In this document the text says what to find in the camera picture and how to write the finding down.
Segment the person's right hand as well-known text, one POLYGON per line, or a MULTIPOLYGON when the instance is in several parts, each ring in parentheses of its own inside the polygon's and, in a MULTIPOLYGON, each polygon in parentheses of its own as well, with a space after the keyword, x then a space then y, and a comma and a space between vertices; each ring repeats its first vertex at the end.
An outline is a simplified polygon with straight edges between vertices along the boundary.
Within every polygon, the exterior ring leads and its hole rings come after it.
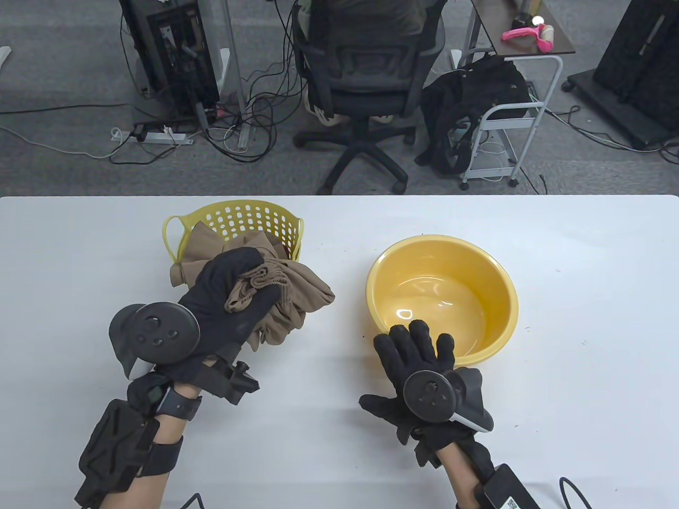
POLYGON ((475 440, 475 434, 494 429, 483 405, 482 375, 455 366, 452 336, 443 333, 432 342, 427 323, 414 320, 376 336, 373 346, 396 395, 366 393, 359 398, 361 409, 393 425, 401 444, 417 441, 420 466, 439 467, 437 453, 455 443, 478 477, 491 477, 489 451, 475 440))

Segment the person's left hand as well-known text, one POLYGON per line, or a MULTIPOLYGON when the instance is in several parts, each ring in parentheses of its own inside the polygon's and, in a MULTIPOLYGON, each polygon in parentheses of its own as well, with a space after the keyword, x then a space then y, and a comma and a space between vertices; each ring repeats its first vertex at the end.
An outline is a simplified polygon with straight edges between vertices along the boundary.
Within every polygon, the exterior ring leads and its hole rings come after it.
POLYGON ((129 405, 142 415, 192 420, 199 408, 179 394, 182 384, 237 405, 259 390, 238 354, 257 325, 281 299, 274 284, 256 291, 240 311, 227 302, 247 272, 264 257, 255 248, 219 254, 203 267, 187 293, 175 302, 134 304, 120 310, 109 327, 116 356, 130 380, 129 405))

